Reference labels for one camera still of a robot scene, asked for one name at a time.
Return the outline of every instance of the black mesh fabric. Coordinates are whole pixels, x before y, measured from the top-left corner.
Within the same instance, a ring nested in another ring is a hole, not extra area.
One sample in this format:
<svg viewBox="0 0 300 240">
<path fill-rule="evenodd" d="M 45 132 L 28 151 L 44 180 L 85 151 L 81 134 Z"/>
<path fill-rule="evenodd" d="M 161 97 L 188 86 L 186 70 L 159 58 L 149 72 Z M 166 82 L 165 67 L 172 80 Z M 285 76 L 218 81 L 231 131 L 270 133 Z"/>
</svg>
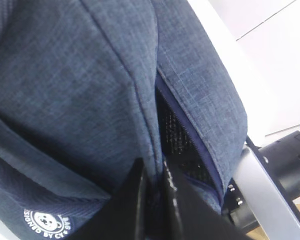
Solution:
<svg viewBox="0 0 300 240">
<path fill-rule="evenodd" d="M 182 155 L 183 157 L 173 159 L 178 161 L 178 166 L 183 173 L 215 188 L 214 182 L 186 130 L 160 92 L 156 90 L 155 94 L 163 154 L 166 157 Z"/>
</svg>

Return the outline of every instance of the logo label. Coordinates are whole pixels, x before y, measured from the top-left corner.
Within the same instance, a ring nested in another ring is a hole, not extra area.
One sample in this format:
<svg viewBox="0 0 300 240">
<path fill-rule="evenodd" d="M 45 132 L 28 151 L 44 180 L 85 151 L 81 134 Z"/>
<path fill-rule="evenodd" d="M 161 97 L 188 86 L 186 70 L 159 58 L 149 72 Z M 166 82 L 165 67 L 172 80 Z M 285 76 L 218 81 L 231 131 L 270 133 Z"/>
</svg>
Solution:
<svg viewBox="0 0 300 240">
<path fill-rule="evenodd" d="M 26 224 L 37 234 L 47 239 L 63 239 L 72 230 L 68 217 L 35 212 L 25 209 L 23 212 Z"/>
</svg>

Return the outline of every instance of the zipper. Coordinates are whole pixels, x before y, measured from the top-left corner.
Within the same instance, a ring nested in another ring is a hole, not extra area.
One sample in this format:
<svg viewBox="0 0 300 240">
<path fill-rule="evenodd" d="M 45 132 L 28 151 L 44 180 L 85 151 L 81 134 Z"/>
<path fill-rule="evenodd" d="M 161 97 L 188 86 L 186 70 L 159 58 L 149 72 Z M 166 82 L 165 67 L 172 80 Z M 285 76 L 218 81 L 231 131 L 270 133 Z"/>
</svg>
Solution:
<svg viewBox="0 0 300 240">
<path fill-rule="evenodd" d="M 196 129 L 190 122 L 189 118 L 187 117 L 186 113 L 183 111 L 178 101 L 176 100 L 175 96 L 172 94 L 169 87 L 167 86 L 167 84 L 165 83 L 165 81 L 163 80 L 163 78 L 160 76 L 158 72 L 155 79 L 155 88 L 159 92 L 160 96 L 164 99 L 165 103 L 167 104 L 171 112 L 175 115 L 178 123 L 182 126 L 182 128 L 186 132 L 187 137 L 185 138 L 189 138 L 189 140 L 191 141 L 193 147 L 195 148 L 196 153 L 198 154 L 198 157 L 200 158 L 201 162 L 204 164 L 204 166 L 201 167 L 206 168 L 209 177 L 211 177 L 214 183 L 213 185 L 210 186 L 210 189 L 211 190 L 214 189 L 214 192 L 216 193 L 219 203 L 220 205 L 222 205 L 223 198 L 224 198 L 224 191 L 223 191 L 222 180 L 217 171 L 215 163 L 213 162 L 213 159 L 206 145 L 201 140 L 198 132 L 196 131 Z M 187 176 L 187 179 L 193 184 L 198 185 L 198 181 L 196 179 L 193 179 L 192 177 L 189 177 L 189 175 Z"/>
</svg>

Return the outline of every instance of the blue fabric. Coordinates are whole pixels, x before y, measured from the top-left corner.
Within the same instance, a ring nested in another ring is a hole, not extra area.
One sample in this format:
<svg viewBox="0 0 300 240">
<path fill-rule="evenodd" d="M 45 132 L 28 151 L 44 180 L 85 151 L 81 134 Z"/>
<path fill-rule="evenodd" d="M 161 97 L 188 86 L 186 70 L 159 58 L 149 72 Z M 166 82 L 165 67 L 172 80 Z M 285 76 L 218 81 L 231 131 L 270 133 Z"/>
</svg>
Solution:
<svg viewBox="0 0 300 240">
<path fill-rule="evenodd" d="M 89 215 L 58 203 L 80 199 L 97 211 L 136 158 L 144 159 L 158 189 L 157 72 L 205 144 L 224 194 L 247 116 L 186 0 L 18 0 L 13 6 L 0 34 L 0 158 L 7 164 L 1 176 L 10 171 L 19 183 L 0 185 L 0 218 L 20 239 L 47 239 L 25 222 L 27 207 L 71 218 L 72 230 L 81 226 Z M 40 193 L 15 191 L 20 183 Z M 220 211 L 213 190 L 193 187 Z M 37 193 L 48 197 L 37 200 Z M 88 207 L 82 208 L 91 213 Z"/>
</svg>

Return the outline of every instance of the metal frame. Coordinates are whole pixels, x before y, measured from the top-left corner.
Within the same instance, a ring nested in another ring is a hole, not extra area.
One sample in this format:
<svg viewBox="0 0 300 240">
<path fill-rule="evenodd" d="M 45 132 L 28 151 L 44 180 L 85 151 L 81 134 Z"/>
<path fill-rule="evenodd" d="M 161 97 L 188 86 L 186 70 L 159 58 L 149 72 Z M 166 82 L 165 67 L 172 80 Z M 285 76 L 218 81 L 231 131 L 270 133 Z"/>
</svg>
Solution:
<svg viewBox="0 0 300 240">
<path fill-rule="evenodd" d="M 296 207 L 288 203 L 247 146 L 243 148 L 233 179 L 270 240 L 300 240 L 300 218 L 295 212 Z"/>
</svg>

